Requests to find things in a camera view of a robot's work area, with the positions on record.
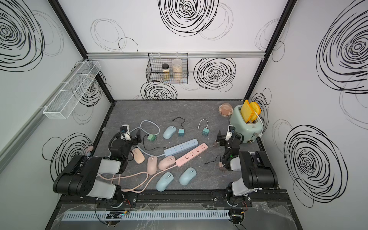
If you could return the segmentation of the blue power strip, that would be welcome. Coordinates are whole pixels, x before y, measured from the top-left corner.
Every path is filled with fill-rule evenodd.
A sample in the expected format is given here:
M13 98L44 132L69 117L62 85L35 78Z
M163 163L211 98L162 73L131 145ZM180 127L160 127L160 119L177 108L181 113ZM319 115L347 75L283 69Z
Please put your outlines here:
M197 147L199 145L198 140L197 139L192 139L189 140L187 142L184 142L182 144L178 144L176 146L170 147L168 149L164 150L164 156L172 156L172 155L176 155L182 152L188 152L192 149L194 149L195 147Z

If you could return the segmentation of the pink charger plug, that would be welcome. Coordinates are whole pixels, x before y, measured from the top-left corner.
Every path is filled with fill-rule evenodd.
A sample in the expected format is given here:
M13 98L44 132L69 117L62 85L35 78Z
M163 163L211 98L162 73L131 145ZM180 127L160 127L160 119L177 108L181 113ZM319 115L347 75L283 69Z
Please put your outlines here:
M226 172L227 169L224 167L223 163L222 162L219 162L219 170L222 171L222 172Z

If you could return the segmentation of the peach mouse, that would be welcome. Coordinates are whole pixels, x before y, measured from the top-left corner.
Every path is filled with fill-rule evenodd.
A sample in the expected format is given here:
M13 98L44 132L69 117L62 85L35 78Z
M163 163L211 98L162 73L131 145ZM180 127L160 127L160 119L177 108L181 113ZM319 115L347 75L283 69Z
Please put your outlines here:
M132 151L133 159L137 164L141 164L145 161L145 157L139 148L134 148Z

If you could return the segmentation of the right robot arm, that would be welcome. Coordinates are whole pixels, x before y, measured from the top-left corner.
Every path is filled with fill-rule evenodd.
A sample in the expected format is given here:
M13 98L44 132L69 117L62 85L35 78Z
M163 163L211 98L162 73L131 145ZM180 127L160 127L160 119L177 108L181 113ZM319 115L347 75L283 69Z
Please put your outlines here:
M225 148L220 163L231 172L241 172L241 178L227 187L229 197L247 196L252 192L278 187L277 174L265 151L242 151L242 136L236 132L219 132L216 143Z

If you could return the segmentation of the teal charger cube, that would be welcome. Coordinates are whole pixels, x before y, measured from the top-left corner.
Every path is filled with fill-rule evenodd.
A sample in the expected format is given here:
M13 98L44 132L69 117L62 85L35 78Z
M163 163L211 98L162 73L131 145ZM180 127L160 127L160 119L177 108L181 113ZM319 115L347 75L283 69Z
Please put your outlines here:
M185 130L184 129L179 129L178 130L178 136L183 137L184 135L185 135Z
M208 128L204 128L204 129L202 130L202 135L203 135L203 136L208 136L208 135L209 135L209 132L210 132L210 130L209 130Z

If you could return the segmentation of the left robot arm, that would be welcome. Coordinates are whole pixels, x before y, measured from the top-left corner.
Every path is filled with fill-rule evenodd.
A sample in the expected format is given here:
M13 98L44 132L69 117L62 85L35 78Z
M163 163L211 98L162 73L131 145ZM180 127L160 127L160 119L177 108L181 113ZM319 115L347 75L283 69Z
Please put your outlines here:
M72 158L53 184L57 194L95 197L123 202L121 186L100 181L99 174L122 174L128 165L128 156L132 146L141 143L140 131L131 137L127 129L122 128L109 143L110 156L88 157L77 155Z

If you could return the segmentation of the pink power strip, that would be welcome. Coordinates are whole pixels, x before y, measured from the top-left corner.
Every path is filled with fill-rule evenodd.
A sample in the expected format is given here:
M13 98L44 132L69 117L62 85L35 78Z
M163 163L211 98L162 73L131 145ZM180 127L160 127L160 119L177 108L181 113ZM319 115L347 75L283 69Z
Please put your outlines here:
M190 152L186 153L185 155L183 155L179 159L177 159L175 163L178 167L182 167L183 165L190 162L195 157L199 156L201 153L204 153L207 150L208 150L207 144L203 143L203 144L197 146L195 149L191 150Z

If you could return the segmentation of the light green charger cube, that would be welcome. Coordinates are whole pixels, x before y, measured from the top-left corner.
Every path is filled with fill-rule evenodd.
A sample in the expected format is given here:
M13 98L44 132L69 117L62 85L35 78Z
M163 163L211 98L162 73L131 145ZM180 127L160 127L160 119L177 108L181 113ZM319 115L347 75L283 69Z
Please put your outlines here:
M148 135L148 137L147 137L147 139L148 139L149 141L151 141L151 142L154 142L154 141L156 140L156 135L154 135L154 134L149 134L149 135Z

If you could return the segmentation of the pink mouse sideways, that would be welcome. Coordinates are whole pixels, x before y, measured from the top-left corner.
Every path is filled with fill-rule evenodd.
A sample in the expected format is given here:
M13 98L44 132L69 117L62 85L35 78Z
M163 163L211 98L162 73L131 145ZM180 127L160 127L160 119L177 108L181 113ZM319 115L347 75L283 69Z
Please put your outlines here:
M158 168L163 171L168 169L171 166L174 166L176 164L176 158L174 156L167 156L164 159L162 159L159 164Z

